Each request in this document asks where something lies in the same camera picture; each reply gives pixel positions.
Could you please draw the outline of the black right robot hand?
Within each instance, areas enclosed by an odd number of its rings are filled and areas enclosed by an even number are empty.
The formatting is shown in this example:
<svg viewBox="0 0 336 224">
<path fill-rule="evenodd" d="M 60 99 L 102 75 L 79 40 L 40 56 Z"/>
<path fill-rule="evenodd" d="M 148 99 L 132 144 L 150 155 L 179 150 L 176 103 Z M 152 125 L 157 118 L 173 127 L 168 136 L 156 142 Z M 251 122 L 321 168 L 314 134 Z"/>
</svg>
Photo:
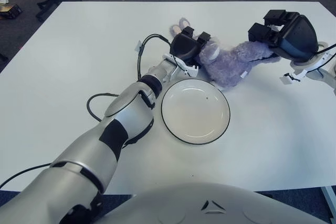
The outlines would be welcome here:
<svg viewBox="0 0 336 224">
<path fill-rule="evenodd" d="M 294 62 L 307 62 L 318 51 L 314 27 L 298 12 L 269 10 L 264 24 L 254 23 L 248 30 L 249 41 L 261 42 L 277 56 Z"/>
</svg>

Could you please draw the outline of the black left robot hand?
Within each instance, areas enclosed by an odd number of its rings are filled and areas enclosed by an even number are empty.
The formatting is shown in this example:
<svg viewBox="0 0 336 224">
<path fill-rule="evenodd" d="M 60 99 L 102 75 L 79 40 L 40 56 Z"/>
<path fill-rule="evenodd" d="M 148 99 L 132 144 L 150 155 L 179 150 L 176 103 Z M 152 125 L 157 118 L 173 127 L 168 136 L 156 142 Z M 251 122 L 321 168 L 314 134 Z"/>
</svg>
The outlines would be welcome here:
<svg viewBox="0 0 336 224">
<path fill-rule="evenodd" d="M 207 42 L 210 40 L 210 34 L 202 32 L 197 39 L 193 37 L 194 29 L 186 26 L 176 34 L 170 45 L 170 54 L 183 60 L 188 61 L 196 57 Z"/>
</svg>

